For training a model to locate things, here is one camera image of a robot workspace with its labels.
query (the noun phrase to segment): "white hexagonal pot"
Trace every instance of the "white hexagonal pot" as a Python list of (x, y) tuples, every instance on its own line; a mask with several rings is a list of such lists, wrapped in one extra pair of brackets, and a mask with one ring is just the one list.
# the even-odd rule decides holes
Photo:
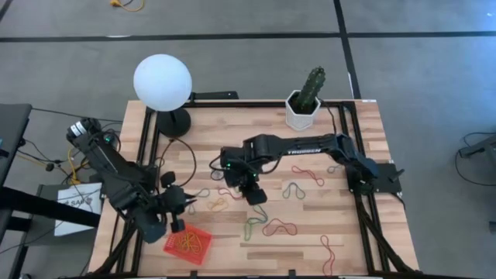
[(289, 105), (289, 99), (291, 96), (293, 96), (295, 93), (298, 93), (299, 90), (293, 90), (293, 92), (289, 95), (289, 97), (286, 99), (286, 124), (290, 126), (292, 129), (296, 131), (303, 131), (304, 129), (307, 129), (308, 127), (312, 126), (313, 124), (313, 119), (317, 115), (317, 112), (320, 109), (320, 101), (315, 98), (315, 101), (317, 102), (317, 107), (315, 108), (315, 111), (311, 115), (302, 115), (293, 112), (293, 109)]

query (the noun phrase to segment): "rubber band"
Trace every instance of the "rubber band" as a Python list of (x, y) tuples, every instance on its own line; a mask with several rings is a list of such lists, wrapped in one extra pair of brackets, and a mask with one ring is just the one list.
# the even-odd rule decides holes
[(305, 191), (303, 191), (303, 189), (300, 188), (300, 186), (298, 186), (298, 184), (294, 183), (294, 182), (291, 182), (287, 187), (286, 187), (286, 190), (284, 190), (282, 192), (282, 197), (283, 198), (289, 198), (291, 196), (291, 186), (293, 186), (296, 188), (296, 198), (298, 199), (304, 199), (307, 195), (305, 193)]
[(196, 213), (196, 209), (195, 209), (195, 206), (193, 204), (190, 204), (188, 206), (188, 214), (189, 215), (194, 215)]
[(259, 217), (250, 217), (246, 220), (245, 225), (244, 225), (244, 229), (245, 229), (244, 239), (245, 239), (245, 241), (250, 241), (254, 225), (264, 224), (269, 220), (269, 216), (267, 215), (267, 213), (264, 211), (264, 209), (261, 206), (255, 205), (255, 206), (253, 206), (253, 210), (256, 213), (262, 215), (263, 219), (259, 218)]
[(342, 165), (337, 165), (337, 166), (331, 166), (327, 168), (327, 173), (328, 174), (334, 174), (337, 169), (343, 167)]
[[(194, 194), (195, 197), (197, 198), (207, 198), (210, 195), (210, 189), (208, 188), (203, 188), (198, 193)], [(194, 204), (190, 204), (188, 206), (188, 214), (189, 215), (194, 215), (196, 213), (196, 208)]]
[(218, 192), (219, 192), (219, 195), (230, 195), (231, 198), (234, 199), (235, 201), (239, 201), (239, 200), (243, 199), (242, 195), (239, 197), (235, 197), (233, 195), (233, 193), (231, 193), (231, 191), (228, 188), (219, 188)]
[[(334, 261), (336, 260), (336, 255), (334, 254), (334, 252), (331, 250), (331, 245), (329, 244), (329, 237), (327, 237), (326, 235), (321, 235), (320, 236), (320, 243), (322, 243), (322, 245), (324, 246), (324, 248), (326, 248), (328, 251), (329, 251), (329, 259), (325, 261), (325, 263), (322, 265), (322, 272), (324, 273), (324, 276), (329, 276), (331, 277), (332, 276), (332, 265), (334, 264)], [(330, 273), (329, 275), (327, 275), (325, 272), (326, 272), (326, 266), (327, 264), (329, 263), (329, 269), (330, 269)]]
[(195, 197), (198, 198), (207, 198), (210, 195), (210, 189), (208, 188), (203, 188), (198, 193), (194, 194)]
[(310, 175), (310, 177), (315, 181), (315, 183), (322, 187), (324, 186), (324, 184), (326, 183), (326, 181), (324, 181), (322, 178), (320, 177), (317, 177), (313, 171), (311, 170), (302, 170), (301, 168), (299, 167), (296, 167), (296, 166), (293, 166), (291, 167), (291, 171), (296, 173), (296, 174), (302, 174), (302, 173), (307, 173), (308, 175)]
[(198, 255), (203, 251), (202, 242), (194, 232), (185, 231), (183, 236), (179, 236), (176, 239), (175, 244), (176, 248), (182, 252), (191, 252)]
[[(272, 224), (273, 221), (278, 221), (278, 222), (281, 223), (281, 225), (277, 226), (276, 229), (272, 233), (265, 232), (265, 229), (268, 226), (270, 226), (270, 224)], [(289, 231), (288, 227), (293, 227), (294, 228), (294, 233), (291, 233)], [(282, 222), (279, 218), (274, 218), (268, 224), (266, 224), (264, 226), (264, 228), (262, 229), (262, 233), (263, 233), (264, 236), (273, 236), (277, 232), (277, 230), (279, 228), (284, 228), (284, 230), (286, 231), (286, 233), (288, 233), (288, 235), (290, 235), (290, 236), (296, 236), (298, 234), (298, 227), (295, 224), (289, 223), (289, 222), (288, 223)]]
[[(214, 208), (219, 207), (219, 206), (223, 206), (223, 207), (221, 207), (220, 209), (214, 210)], [(208, 210), (210, 210), (212, 212), (221, 212), (222, 210), (225, 210), (228, 207), (229, 207), (229, 203), (224, 198), (219, 198), (215, 202), (209, 201), (207, 204)]]

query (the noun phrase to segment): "cactus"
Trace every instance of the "cactus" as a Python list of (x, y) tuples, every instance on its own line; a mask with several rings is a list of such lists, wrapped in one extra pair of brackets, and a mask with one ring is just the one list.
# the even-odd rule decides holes
[(317, 67), (310, 72), (305, 85), (303, 85), (303, 89), (292, 102), (291, 107), (295, 112), (301, 114), (313, 113), (315, 98), (317, 97), (320, 88), (324, 86), (324, 81), (326, 81), (326, 72), (324, 71), (324, 68)]

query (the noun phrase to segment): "potted cactus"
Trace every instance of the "potted cactus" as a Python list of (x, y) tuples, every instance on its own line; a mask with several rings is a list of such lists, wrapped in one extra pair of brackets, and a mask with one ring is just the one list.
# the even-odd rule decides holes
[(324, 68), (317, 67), (308, 75), (303, 89), (294, 90), (286, 99), (286, 124), (302, 131), (312, 126), (313, 119), (320, 108), (317, 94), (324, 86), (326, 73)]

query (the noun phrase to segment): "black clamp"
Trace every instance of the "black clamp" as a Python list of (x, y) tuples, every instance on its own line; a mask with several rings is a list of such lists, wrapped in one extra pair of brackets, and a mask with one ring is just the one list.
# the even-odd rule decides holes
[(198, 271), (197, 270), (192, 270), (189, 274), (190, 279), (197, 279), (198, 278)]
[(296, 279), (296, 270), (289, 270), (289, 279)]
[(194, 104), (196, 100), (196, 93), (192, 92), (191, 95), (189, 96), (189, 102), (191, 104)]

